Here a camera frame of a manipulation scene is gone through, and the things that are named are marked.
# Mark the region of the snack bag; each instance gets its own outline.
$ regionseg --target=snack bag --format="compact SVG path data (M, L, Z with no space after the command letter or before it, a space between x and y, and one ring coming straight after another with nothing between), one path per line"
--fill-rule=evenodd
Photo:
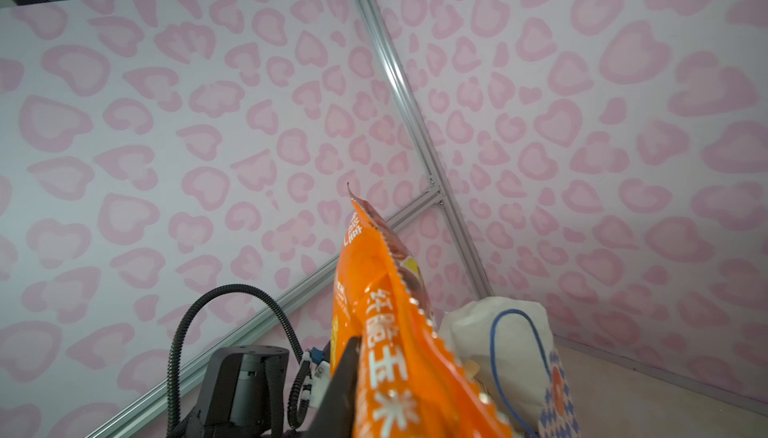
M347 341L362 337L355 438L513 436L505 415L437 337L416 260L366 201L336 267L331 371Z

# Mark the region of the wall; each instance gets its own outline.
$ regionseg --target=wall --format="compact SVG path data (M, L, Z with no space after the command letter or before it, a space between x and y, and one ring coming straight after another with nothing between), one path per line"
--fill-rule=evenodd
M87 435L164 378L202 293L299 283L339 251L347 183L386 216L426 187L347 0L69 1L0 28L0 436ZM184 361L261 308L212 303Z
M489 279L768 402L768 0L377 0Z

